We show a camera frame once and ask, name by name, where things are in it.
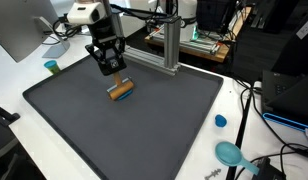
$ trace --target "cylindrical object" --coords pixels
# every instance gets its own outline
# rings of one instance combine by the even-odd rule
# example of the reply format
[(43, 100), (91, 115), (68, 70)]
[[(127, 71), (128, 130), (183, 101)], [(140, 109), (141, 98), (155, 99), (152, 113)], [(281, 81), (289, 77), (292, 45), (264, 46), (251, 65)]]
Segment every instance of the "cylindrical object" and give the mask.
[(218, 114), (215, 116), (215, 125), (217, 127), (224, 127), (227, 124), (227, 120), (222, 115)]
[(124, 95), (126, 92), (131, 90), (133, 87), (134, 87), (133, 82), (131, 80), (128, 80), (117, 86), (115, 89), (111, 90), (108, 94), (112, 100), (116, 100), (120, 96)]
[(52, 73), (56, 74), (60, 72), (60, 68), (57, 65), (57, 62), (55, 60), (50, 60), (44, 64), (44, 66)]

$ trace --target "black rubber mat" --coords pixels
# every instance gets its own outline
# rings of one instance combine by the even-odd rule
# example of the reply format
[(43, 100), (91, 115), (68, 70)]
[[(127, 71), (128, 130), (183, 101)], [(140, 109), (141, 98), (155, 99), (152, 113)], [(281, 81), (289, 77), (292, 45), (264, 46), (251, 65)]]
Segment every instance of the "black rubber mat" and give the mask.
[(122, 78), (135, 88), (118, 102), (108, 98), (91, 57), (24, 92), (25, 99), (102, 179), (174, 179), (223, 79), (181, 67), (169, 76), (126, 62)]

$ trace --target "white wall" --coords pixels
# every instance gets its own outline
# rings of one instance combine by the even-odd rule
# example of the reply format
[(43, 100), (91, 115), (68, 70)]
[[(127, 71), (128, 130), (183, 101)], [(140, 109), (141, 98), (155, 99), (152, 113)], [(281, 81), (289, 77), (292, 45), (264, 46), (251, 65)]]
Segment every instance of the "white wall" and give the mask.
[[(75, 0), (50, 0), (55, 8), (58, 16), (68, 13)], [(110, 3), (117, 4), (122, 7), (128, 7), (141, 10), (154, 10), (156, 0), (110, 0)], [(121, 17), (124, 36), (128, 37), (137, 30), (145, 26), (145, 22), (134, 17)]]

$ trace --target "light blue scoop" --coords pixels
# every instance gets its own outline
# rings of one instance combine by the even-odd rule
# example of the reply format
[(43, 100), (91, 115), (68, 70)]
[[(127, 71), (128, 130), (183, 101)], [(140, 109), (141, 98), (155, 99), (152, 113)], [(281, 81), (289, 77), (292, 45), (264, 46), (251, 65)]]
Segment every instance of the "light blue scoop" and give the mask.
[(247, 161), (241, 150), (230, 142), (220, 142), (215, 147), (216, 158), (226, 166), (238, 166), (241, 165), (257, 175), (259, 168), (254, 164)]

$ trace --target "blue bottle cap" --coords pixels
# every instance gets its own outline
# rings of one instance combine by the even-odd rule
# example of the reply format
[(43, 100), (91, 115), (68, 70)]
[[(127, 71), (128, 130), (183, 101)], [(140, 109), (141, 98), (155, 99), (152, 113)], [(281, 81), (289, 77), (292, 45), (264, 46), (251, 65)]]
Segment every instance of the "blue bottle cap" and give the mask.
[(44, 66), (45, 66), (46, 68), (51, 68), (51, 67), (53, 67), (53, 66), (55, 66), (55, 65), (56, 65), (56, 61), (55, 61), (55, 60), (47, 61), (47, 62), (44, 64)]
[(227, 123), (227, 120), (222, 115), (218, 114), (215, 116), (215, 124), (217, 127), (224, 127)]

